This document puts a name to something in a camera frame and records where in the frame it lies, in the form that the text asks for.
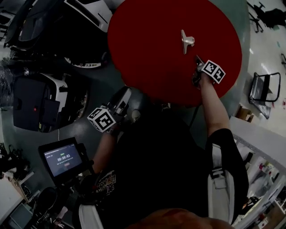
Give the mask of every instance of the metal chair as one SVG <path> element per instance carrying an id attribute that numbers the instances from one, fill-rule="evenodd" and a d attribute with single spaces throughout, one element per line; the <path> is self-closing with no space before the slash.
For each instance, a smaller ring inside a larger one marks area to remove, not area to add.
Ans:
<path id="1" fill-rule="evenodd" d="M 262 8 L 264 7 L 265 8 L 265 6 L 261 3 L 261 2 L 259 2 L 260 3 L 260 7 L 258 7 L 258 6 L 256 6 L 256 5 L 254 5 L 254 6 L 252 6 L 250 3 L 248 3 L 247 2 L 247 5 L 249 5 L 257 14 L 258 14 L 258 18 L 255 18 L 251 13 L 249 13 L 249 15 L 250 15 L 250 17 L 251 17 L 251 21 L 253 21 L 255 24 L 256 24 L 256 27 L 257 27 L 257 31 L 255 31 L 256 33 L 258 33 L 259 32 L 259 28 L 261 29 L 261 32 L 263 33 L 263 28 L 261 27 L 261 25 L 259 24 L 259 21 L 261 20 L 260 18 L 259 18 L 259 15 L 261 15 L 262 13 L 265 13 L 263 10 L 262 10 Z"/>
<path id="2" fill-rule="evenodd" d="M 270 77 L 279 76 L 279 85 L 277 98 L 274 100 L 268 100 L 267 95 L 272 93 L 269 89 Z M 248 98 L 250 104 L 253 104 L 265 117 L 269 119 L 271 108 L 265 105 L 265 102 L 276 102 L 280 96 L 280 87 L 281 87 L 281 75 L 280 73 L 274 73 L 270 75 L 259 76 L 257 73 L 254 73 L 252 89 Z"/>
<path id="3" fill-rule="evenodd" d="M 281 53 L 281 56 L 283 58 L 283 61 L 281 63 L 284 65 L 284 67 L 286 67 L 286 57 L 283 53 Z"/>

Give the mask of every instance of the person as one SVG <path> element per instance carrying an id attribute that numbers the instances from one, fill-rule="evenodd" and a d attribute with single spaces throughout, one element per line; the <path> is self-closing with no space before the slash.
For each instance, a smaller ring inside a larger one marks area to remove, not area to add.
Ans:
<path id="1" fill-rule="evenodd" d="M 208 135 L 205 150 L 167 107 L 142 115 L 119 141 L 117 131 L 103 133 L 93 169 L 99 176 L 96 208 L 105 229 L 231 228 L 207 218 L 212 144 L 220 146 L 223 164 L 234 178 L 234 219 L 245 202 L 248 177 L 212 80 L 202 73 L 199 85 Z"/>

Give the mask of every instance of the display screen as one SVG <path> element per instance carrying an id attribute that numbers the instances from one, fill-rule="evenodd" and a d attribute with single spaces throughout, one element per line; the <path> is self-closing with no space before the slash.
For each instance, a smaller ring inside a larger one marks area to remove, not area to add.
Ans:
<path id="1" fill-rule="evenodd" d="M 54 149 L 44 154 L 54 177 L 82 163 L 75 144 Z"/>

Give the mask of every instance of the person's arm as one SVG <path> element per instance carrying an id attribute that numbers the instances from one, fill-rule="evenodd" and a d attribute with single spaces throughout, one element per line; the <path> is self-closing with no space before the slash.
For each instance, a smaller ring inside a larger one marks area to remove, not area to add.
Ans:
<path id="1" fill-rule="evenodd" d="M 111 155 L 114 151 L 117 143 L 117 136 L 108 133 L 103 133 L 97 152 L 93 158 L 93 170 L 96 174 L 105 169 L 111 159 Z"/>
<path id="2" fill-rule="evenodd" d="M 208 137 L 217 130 L 229 129 L 229 118 L 227 111 L 220 101 L 210 77 L 202 72 L 199 82 L 202 94 L 202 106 L 207 126 Z"/>

